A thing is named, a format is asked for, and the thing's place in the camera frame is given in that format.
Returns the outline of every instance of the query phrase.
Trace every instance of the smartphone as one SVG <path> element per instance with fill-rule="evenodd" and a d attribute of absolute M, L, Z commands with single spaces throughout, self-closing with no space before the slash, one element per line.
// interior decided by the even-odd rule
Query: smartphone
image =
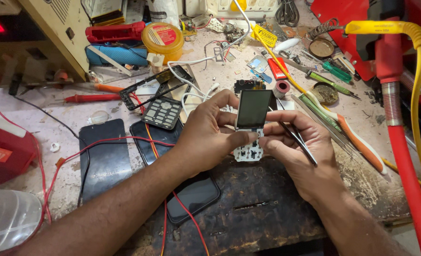
<path fill-rule="evenodd" d="M 150 125 L 149 132 L 153 140 L 175 144 L 182 132 L 182 123 L 177 122 L 172 130 L 165 130 Z M 149 137 L 145 123 L 142 121 L 132 124 L 130 126 L 130 133 L 132 136 Z M 150 146 L 150 142 L 140 139 L 134 139 L 134 142 L 136 143 L 136 147 L 138 148 L 139 154 L 141 154 L 145 165 L 152 164 L 156 158 L 152 147 Z M 171 147 L 160 144 L 155 144 L 155 146 L 159 156 L 162 156 L 171 149 Z M 220 197 L 220 189 L 208 171 L 201 172 L 195 177 L 189 178 L 181 183 L 174 191 L 192 215 L 195 215 L 202 209 L 208 207 Z M 172 193 L 168 196 L 166 201 L 168 218 L 172 223 L 180 224 L 190 218 Z"/>

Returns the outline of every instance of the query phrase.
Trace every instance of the circuit board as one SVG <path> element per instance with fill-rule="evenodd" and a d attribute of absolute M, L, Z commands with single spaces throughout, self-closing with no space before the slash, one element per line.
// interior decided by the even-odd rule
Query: circuit board
<path fill-rule="evenodd" d="M 253 143 L 234 149 L 233 154 L 236 161 L 259 161 L 264 154 L 264 150 L 259 146 L 259 138 L 264 136 L 263 129 L 237 129 L 236 131 L 257 132 L 259 135 Z"/>
<path fill-rule="evenodd" d="M 241 90 L 265 90 L 266 85 L 263 81 L 237 80 L 234 83 L 234 93 L 240 93 Z"/>

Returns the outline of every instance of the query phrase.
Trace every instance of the yellow label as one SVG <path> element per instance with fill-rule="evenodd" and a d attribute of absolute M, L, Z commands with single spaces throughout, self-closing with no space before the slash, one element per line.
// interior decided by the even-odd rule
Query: yellow label
<path fill-rule="evenodd" d="M 254 31 L 258 32 L 259 37 L 267 44 L 269 47 L 275 47 L 277 41 L 277 36 L 265 30 L 258 24 L 254 26 Z M 251 37 L 259 41 L 259 39 L 254 35 L 254 32 L 251 33 Z"/>

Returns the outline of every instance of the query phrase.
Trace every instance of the black cable bundle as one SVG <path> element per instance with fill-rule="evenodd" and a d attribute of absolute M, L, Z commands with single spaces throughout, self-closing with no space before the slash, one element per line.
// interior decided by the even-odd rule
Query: black cable bundle
<path fill-rule="evenodd" d="M 278 3 L 281 4 L 275 13 L 278 24 L 296 27 L 299 22 L 299 11 L 294 0 L 278 0 Z"/>

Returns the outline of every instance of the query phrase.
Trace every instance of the finger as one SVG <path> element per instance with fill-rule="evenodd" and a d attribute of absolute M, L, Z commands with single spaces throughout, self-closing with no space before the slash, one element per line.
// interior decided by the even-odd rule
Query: finger
<path fill-rule="evenodd" d="M 232 91 L 225 89 L 219 91 L 203 104 L 216 104 L 218 108 L 223 108 L 226 105 L 230 105 L 231 107 L 237 109 L 239 107 L 239 98 L 237 98 L 237 96 Z"/>
<path fill-rule="evenodd" d="M 274 140 L 281 141 L 283 144 L 285 144 L 288 147 L 292 147 L 295 143 L 295 141 L 287 135 L 269 135 L 267 137 L 269 137 L 271 139 L 274 139 Z"/>
<path fill-rule="evenodd" d="M 259 138 L 259 145 L 264 149 L 265 153 L 272 155 L 282 162 L 287 170 L 297 166 L 304 158 L 306 160 L 306 156 L 302 152 L 290 148 L 281 141 L 271 139 L 270 137 Z"/>
<path fill-rule="evenodd" d="M 306 130 L 318 125 L 313 119 L 297 110 L 277 110 L 268 112 L 266 121 L 293 123 L 299 130 Z"/>
<path fill-rule="evenodd" d="M 224 133 L 224 134 L 230 134 L 230 133 L 235 132 L 233 129 L 231 129 L 229 127 L 226 127 L 226 126 L 220 126 L 219 129 L 220 129 L 220 132 Z"/>
<path fill-rule="evenodd" d="M 226 143 L 229 152 L 238 147 L 248 145 L 258 139 L 259 134 L 255 132 L 235 132 L 227 135 Z"/>
<path fill-rule="evenodd" d="M 278 122 L 271 122 L 264 125 L 263 133 L 264 136 L 269 136 L 273 134 L 286 134 L 286 131 Z"/>
<path fill-rule="evenodd" d="M 219 126 L 231 125 L 234 126 L 237 115 L 231 112 L 219 111 L 217 117 L 217 124 Z"/>

